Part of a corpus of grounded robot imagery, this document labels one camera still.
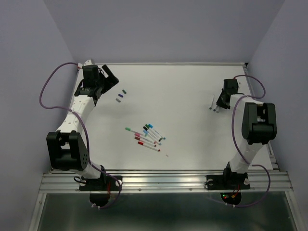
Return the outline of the dark green pen body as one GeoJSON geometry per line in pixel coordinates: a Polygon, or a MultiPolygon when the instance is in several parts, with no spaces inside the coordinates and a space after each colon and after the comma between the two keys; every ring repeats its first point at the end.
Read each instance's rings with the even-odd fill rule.
{"type": "Polygon", "coordinates": [[[214,99],[215,99],[215,95],[213,94],[210,98],[210,106],[209,106],[209,110],[212,110],[213,108],[213,104],[214,104],[214,99]]]}

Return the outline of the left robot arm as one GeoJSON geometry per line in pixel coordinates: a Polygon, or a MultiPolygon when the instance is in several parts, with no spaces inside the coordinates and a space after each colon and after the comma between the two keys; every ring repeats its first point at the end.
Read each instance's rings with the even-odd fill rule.
{"type": "Polygon", "coordinates": [[[86,130],[86,120],[97,105],[100,97],[119,83],[107,65],[75,64],[82,72],[72,97],[66,118],[55,132],[49,132],[46,138],[51,166],[62,171],[72,171],[82,176],[84,181],[101,190],[107,185],[107,173],[104,167],[90,159],[90,142],[86,130]]]}

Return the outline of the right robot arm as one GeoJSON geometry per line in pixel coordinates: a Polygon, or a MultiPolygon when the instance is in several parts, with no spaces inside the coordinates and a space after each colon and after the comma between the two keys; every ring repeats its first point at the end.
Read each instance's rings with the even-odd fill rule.
{"type": "Polygon", "coordinates": [[[277,135],[275,104],[260,101],[266,95],[264,85],[257,78],[248,76],[261,85],[263,93],[246,95],[239,92],[238,77],[223,80],[216,103],[220,108],[232,110],[231,136],[236,154],[221,176],[221,182],[227,188],[232,188],[244,177],[259,150],[277,135]]]}

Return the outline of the pink capped pen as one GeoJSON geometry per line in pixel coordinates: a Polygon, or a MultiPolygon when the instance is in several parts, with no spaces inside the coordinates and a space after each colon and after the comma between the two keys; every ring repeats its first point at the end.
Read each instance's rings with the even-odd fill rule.
{"type": "Polygon", "coordinates": [[[155,141],[147,139],[145,136],[143,136],[143,135],[140,134],[140,133],[135,132],[134,135],[135,135],[136,137],[138,137],[139,139],[143,139],[143,140],[145,140],[145,141],[147,141],[147,142],[150,142],[150,143],[155,144],[155,141]]]}

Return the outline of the maroon capped pen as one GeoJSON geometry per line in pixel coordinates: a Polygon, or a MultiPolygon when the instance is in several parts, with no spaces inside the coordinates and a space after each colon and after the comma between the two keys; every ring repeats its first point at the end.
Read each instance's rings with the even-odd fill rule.
{"type": "Polygon", "coordinates": [[[154,142],[148,141],[147,139],[143,139],[143,138],[137,137],[137,136],[135,136],[134,139],[136,139],[136,140],[138,140],[138,141],[140,141],[140,142],[143,142],[143,143],[145,143],[145,144],[148,144],[148,145],[150,145],[150,146],[152,146],[152,147],[156,147],[156,144],[155,144],[154,142]]]}

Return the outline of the red capped pen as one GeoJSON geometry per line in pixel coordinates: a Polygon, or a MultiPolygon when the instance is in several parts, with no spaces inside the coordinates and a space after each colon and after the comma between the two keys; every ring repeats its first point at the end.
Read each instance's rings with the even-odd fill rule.
{"type": "Polygon", "coordinates": [[[158,148],[156,148],[156,147],[152,147],[152,146],[150,146],[150,145],[148,145],[148,144],[145,144],[145,143],[143,143],[143,142],[141,142],[141,141],[139,141],[138,144],[141,145],[141,146],[143,146],[143,147],[146,147],[146,148],[148,148],[148,149],[154,150],[154,151],[156,151],[156,152],[160,152],[160,149],[158,149],[158,148]]]}

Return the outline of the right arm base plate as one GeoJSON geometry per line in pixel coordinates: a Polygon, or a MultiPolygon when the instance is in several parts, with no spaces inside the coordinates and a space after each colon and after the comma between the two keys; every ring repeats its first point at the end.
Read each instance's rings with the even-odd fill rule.
{"type": "Polygon", "coordinates": [[[240,190],[249,190],[250,183],[246,173],[235,173],[228,177],[224,175],[207,175],[205,188],[210,191],[222,191],[220,196],[224,203],[238,206],[242,199],[240,190]]]}

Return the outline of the aluminium frame rail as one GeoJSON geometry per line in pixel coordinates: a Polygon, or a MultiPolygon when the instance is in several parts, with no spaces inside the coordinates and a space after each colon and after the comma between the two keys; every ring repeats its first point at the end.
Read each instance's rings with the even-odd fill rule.
{"type": "MultiPolygon", "coordinates": [[[[208,193],[205,189],[207,175],[222,175],[221,171],[111,171],[113,176],[122,176],[122,193],[208,193]]],[[[269,170],[270,192],[293,191],[288,173],[269,170]]],[[[79,190],[73,180],[74,173],[51,171],[44,174],[39,193],[86,193],[79,190]]],[[[250,190],[264,192],[268,186],[268,176],[264,170],[252,170],[248,173],[250,190]]]]}

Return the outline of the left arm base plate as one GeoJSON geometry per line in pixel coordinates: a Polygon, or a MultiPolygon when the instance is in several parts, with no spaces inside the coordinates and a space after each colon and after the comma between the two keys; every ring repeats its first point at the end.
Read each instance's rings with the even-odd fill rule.
{"type": "Polygon", "coordinates": [[[123,177],[120,175],[109,177],[101,176],[99,179],[83,180],[79,184],[79,191],[89,193],[91,206],[96,209],[106,209],[115,204],[120,197],[120,185],[123,177]]]}

